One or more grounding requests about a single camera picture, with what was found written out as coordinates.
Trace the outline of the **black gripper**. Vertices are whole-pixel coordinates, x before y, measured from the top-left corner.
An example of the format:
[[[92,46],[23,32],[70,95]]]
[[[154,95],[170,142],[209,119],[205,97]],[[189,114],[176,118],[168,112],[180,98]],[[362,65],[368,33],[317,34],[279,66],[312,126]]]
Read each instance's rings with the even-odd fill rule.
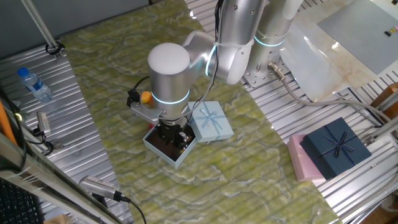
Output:
[[[166,147],[177,148],[175,140],[178,139],[179,153],[183,153],[186,150],[190,136],[187,136],[181,125],[168,125],[159,123],[157,125],[157,130],[159,132],[159,137],[162,139]]]

